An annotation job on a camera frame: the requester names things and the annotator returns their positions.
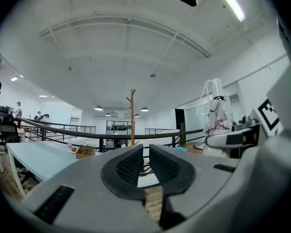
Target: black railing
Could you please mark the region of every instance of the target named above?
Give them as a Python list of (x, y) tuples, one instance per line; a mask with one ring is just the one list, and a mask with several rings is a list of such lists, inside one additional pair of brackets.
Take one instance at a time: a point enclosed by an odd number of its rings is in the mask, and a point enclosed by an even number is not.
[[(41, 125), (55, 125), (56, 127), (53, 127), (55, 129), (60, 129), (60, 130), (68, 130), (68, 131), (73, 131), (73, 132), (82, 132), (82, 133), (92, 133), (95, 134), (96, 133), (96, 126), (85, 126), (85, 125), (73, 125), (73, 124), (62, 124), (62, 123), (51, 123), (51, 122), (45, 122), (45, 121), (36, 121), (36, 120), (31, 120), (31, 119), (27, 119), (28, 121), (34, 122), (34, 123), (39, 123)], [(40, 132), (40, 136), (32, 136), (32, 131), (28, 130), (28, 127), (23, 126), (22, 127), (24, 129), (25, 132), (29, 132), (29, 137), (30, 138), (38, 138), (38, 140), (45, 140), (46, 137), (48, 137), (48, 139), (46, 139), (47, 141), (51, 141), (51, 140), (65, 140), (68, 138), (73, 138), (73, 136), (71, 136), (71, 134), (64, 134), (64, 133), (56, 133), (54, 131), (48, 131), (48, 130), (40, 130), (40, 126), (36, 126), (37, 130), (36, 132)]]
[(165, 130), (175, 130), (175, 129), (152, 129), (152, 128), (145, 128), (145, 134), (160, 134)]
[[(52, 139), (48, 136), (46, 136), (46, 132), (47, 131), (50, 131), (50, 132), (54, 132), (54, 133), (60, 133), (60, 134), (63, 134), (63, 135), (70, 135), (70, 136), (76, 136), (76, 137), (85, 137), (85, 138), (93, 138), (93, 139), (99, 139), (99, 147), (94, 147), (95, 149), (99, 149), (99, 152), (105, 152), (106, 150), (113, 150), (113, 149), (116, 149), (116, 148), (106, 148), (103, 146), (103, 139), (130, 139), (130, 135), (110, 135), (110, 134), (94, 134), (94, 133), (87, 133), (87, 132), (79, 132), (79, 131), (68, 131), (68, 130), (64, 130), (64, 129), (58, 129), (58, 128), (53, 128), (53, 127), (50, 127), (46, 124), (50, 124), (50, 123), (37, 123), (37, 122), (34, 122), (32, 120), (28, 120), (28, 119), (25, 119), (25, 118), (18, 118), (18, 127), (22, 127), (22, 128), (25, 128), (23, 126), (21, 126), (20, 122), (21, 121), (24, 121), (28, 124), (31, 124), (33, 126), (36, 126), (37, 128), (40, 129), (40, 133), (37, 133), (37, 132), (33, 132), (33, 131), (30, 131), (30, 130), (27, 130), (28, 132), (31, 132), (39, 137), (41, 137), (42, 141), (45, 141), (45, 140), (51, 140), (51, 141), (55, 141), (55, 142), (60, 142), (60, 143), (64, 143), (66, 144), (66, 142), (63, 142), (63, 141), (59, 141), (59, 140), (55, 140), (55, 139)], [(200, 130), (193, 130), (193, 131), (186, 131), (186, 132), (176, 132), (176, 133), (161, 133), (161, 134), (151, 134), (151, 135), (135, 135), (135, 139), (155, 139), (155, 138), (166, 138), (166, 137), (172, 137), (172, 143), (170, 144), (165, 144), (165, 146), (172, 146), (173, 148), (176, 146), (176, 144), (179, 144), (179, 143), (185, 143), (185, 142), (188, 142), (188, 141), (193, 141), (193, 140), (196, 140), (196, 139), (199, 139), (199, 138), (202, 138), (202, 137), (198, 137), (198, 138), (194, 138), (194, 139), (190, 139), (190, 140), (186, 140), (186, 141), (182, 141), (182, 142), (176, 142), (176, 138), (177, 136), (182, 136), (182, 135), (187, 135), (187, 134), (194, 134), (194, 133), (200, 133), (200, 132), (203, 132), (202, 129)]]

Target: black vent slot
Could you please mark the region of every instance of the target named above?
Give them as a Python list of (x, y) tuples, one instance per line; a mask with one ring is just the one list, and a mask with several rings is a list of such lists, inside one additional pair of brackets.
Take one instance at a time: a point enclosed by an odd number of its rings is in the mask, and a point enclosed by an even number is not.
[(216, 169), (219, 169), (219, 170), (230, 172), (230, 173), (233, 173), (236, 169), (235, 167), (227, 166), (227, 165), (223, 165), (223, 164), (215, 164), (213, 167)]
[(129, 158), (119, 162), (116, 165), (116, 172), (122, 180), (137, 186), (142, 165), (143, 151), (137, 151)]
[(150, 144), (150, 166), (165, 195), (182, 194), (194, 181), (195, 169), (190, 163), (168, 153), (164, 150), (166, 148)]
[(35, 215), (46, 223), (52, 224), (73, 192), (74, 189), (69, 186), (60, 186)]

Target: cable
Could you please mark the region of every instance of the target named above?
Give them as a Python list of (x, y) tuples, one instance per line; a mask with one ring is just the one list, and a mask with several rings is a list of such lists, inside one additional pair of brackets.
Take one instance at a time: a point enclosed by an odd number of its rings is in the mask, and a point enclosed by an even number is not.
[[(202, 97), (203, 97), (203, 94), (204, 94), (205, 88), (206, 88), (206, 86), (208, 85), (209, 82), (211, 83), (211, 80), (207, 80), (206, 83), (205, 83), (205, 85), (204, 85), (204, 88), (203, 88), (202, 94), (200, 95), (200, 98), (199, 98), (199, 101), (200, 101), (200, 102), (201, 102), (201, 99), (202, 99)], [(197, 106), (197, 112), (196, 112), (197, 117), (198, 117), (199, 106), (200, 106), (200, 105)]]

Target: ceiling light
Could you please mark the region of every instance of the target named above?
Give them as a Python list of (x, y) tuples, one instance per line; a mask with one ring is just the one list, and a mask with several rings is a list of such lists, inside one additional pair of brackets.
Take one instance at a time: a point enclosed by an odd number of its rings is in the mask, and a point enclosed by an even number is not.
[(95, 107), (95, 110), (97, 110), (97, 111), (103, 111), (103, 108), (100, 105), (98, 105), (98, 106)]
[(232, 10), (235, 12), (236, 16), (238, 17), (239, 21), (245, 20), (246, 16), (238, 2), (236, 0), (226, 0), (228, 4), (231, 6)]
[(149, 109), (146, 108), (146, 107), (143, 107), (143, 108), (141, 109), (141, 111), (149, 111)]

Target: wooden coat rack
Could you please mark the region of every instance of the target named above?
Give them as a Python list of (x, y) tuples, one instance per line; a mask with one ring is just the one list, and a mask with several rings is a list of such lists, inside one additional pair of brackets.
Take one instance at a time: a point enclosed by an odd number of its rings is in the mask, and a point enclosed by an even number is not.
[(138, 114), (134, 115), (134, 93), (135, 89), (130, 90), (130, 99), (127, 98), (127, 100), (130, 102), (130, 117), (131, 117), (131, 126), (128, 127), (131, 130), (131, 145), (135, 145), (135, 129), (134, 129), (134, 117)]

